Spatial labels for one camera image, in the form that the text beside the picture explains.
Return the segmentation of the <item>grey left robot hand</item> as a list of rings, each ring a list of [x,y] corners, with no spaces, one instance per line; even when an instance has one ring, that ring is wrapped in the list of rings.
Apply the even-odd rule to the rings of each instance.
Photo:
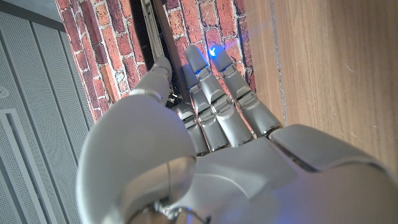
[[[397,179],[372,156],[301,124],[284,127],[221,45],[184,74],[196,114],[166,107],[160,57],[83,145],[83,223],[396,223]]]

